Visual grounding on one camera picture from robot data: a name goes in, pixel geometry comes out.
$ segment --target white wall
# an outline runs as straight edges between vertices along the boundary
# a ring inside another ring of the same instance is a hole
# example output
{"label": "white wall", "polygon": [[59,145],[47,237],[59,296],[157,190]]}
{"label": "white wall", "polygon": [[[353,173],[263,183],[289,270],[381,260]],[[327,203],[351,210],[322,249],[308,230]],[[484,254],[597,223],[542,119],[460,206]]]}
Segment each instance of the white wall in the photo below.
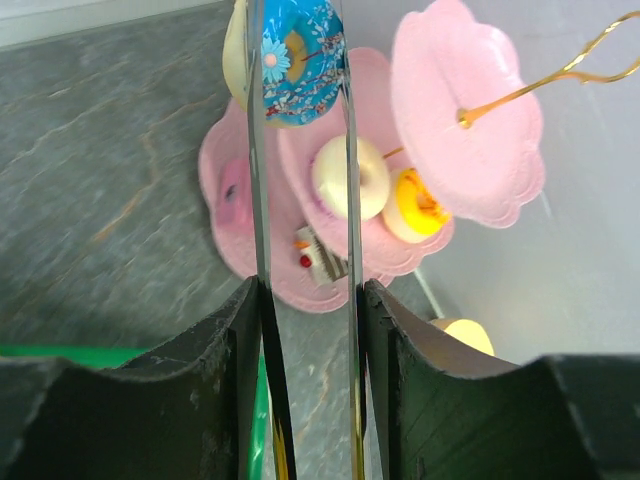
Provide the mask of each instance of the white wall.
{"label": "white wall", "polygon": [[0,0],[0,47],[218,0]]}
{"label": "white wall", "polygon": [[[351,44],[388,50],[398,20],[426,0],[344,0]],[[467,0],[509,34],[531,82],[575,56],[639,0]],[[584,62],[617,73],[638,57],[630,20]],[[420,273],[448,315],[483,322],[498,354],[640,351],[640,73],[610,85],[538,90],[545,116],[544,197],[507,230],[458,222]]]}

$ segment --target gold handle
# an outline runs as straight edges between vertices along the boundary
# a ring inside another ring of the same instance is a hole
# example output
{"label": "gold handle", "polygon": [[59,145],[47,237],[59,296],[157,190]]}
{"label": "gold handle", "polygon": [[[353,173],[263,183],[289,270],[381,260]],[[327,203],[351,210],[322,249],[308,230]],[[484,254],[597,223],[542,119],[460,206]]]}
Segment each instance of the gold handle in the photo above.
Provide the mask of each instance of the gold handle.
{"label": "gold handle", "polygon": [[623,78],[631,75],[633,72],[638,70],[638,68],[640,68],[640,57],[636,59],[636,61],[633,62],[633,64],[623,72],[617,75],[611,75],[609,77],[604,75],[594,75],[586,72],[572,72],[570,70],[576,65],[578,65],[582,60],[584,60],[587,57],[587,55],[589,55],[591,51],[596,46],[598,46],[598,44],[602,40],[604,40],[604,38],[607,35],[609,35],[613,30],[615,30],[616,27],[618,27],[622,22],[634,17],[640,17],[640,10],[627,13],[626,15],[620,17],[618,20],[613,22],[598,36],[598,38],[596,38],[592,42],[589,42],[587,46],[584,48],[584,50],[580,52],[580,54],[577,57],[575,57],[573,60],[567,63],[564,67],[562,67],[560,70],[558,70],[555,73],[552,73],[548,77],[543,78],[542,80],[536,83],[533,83],[524,88],[521,88],[520,90],[510,93],[509,95],[506,95],[500,98],[499,100],[488,103],[481,107],[477,107],[472,110],[466,110],[464,108],[461,108],[460,110],[458,110],[458,113],[457,113],[458,123],[464,128],[470,128],[473,125],[473,122],[475,122],[477,119],[479,119],[483,115],[486,115],[493,109],[498,108],[501,105],[504,105],[505,103],[510,102],[511,100],[515,100],[516,98],[521,97],[522,95],[525,95],[526,93],[529,93],[530,91],[535,90],[538,87],[547,85],[548,83],[551,83],[551,82],[555,82],[556,80],[561,80],[563,78],[577,78],[578,80],[580,80],[580,83],[582,84],[585,84],[587,82],[611,83],[611,82],[617,82],[618,80],[622,80]]}

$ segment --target green edge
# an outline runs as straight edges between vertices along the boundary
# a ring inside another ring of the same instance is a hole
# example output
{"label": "green edge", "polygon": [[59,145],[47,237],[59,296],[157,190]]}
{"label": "green edge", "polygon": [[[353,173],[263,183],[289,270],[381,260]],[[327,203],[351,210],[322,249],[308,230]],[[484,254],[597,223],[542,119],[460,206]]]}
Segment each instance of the green edge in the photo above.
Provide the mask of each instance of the green edge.
{"label": "green edge", "polygon": [[[47,346],[0,346],[2,357],[64,357],[79,365],[92,368],[116,368],[146,350],[132,348],[47,347]],[[264,357],[260,355],[258,384],[253,406],[253,425],[249,446],[249,480],[262,477],[264,439],[269,419],[269,395]]]}

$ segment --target red cherry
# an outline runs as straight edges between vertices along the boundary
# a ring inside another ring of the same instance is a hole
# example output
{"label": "red cherry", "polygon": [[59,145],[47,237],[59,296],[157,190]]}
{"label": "red cherry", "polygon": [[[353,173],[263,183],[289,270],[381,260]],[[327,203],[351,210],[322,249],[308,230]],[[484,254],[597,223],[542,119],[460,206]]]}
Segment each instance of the red cherry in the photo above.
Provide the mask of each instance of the red cherry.
{"label": "red cherry", "polygon": [[301,256],[300,265],[302,265],[304,268],[309,268],[311,266],[311,259],[307,255]]}

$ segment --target gray marble surface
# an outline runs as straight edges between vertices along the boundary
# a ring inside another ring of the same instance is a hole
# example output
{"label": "gray marble surface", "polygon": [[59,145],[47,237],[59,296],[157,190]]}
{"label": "gray marble surface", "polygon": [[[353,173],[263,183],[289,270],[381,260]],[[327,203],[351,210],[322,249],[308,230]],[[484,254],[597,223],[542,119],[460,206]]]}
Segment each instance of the gray marble surface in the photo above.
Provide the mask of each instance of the gray marble surface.
{"label": "gray marble surface", "polygon": [[[0,344],[151,347],[239,285],[197,178],[229,98],[229,15],[219,3],[0,54]],[[413,276],[391,290],[429,313]],[[299,477],[350,478],[346,309],[277,308]]]}

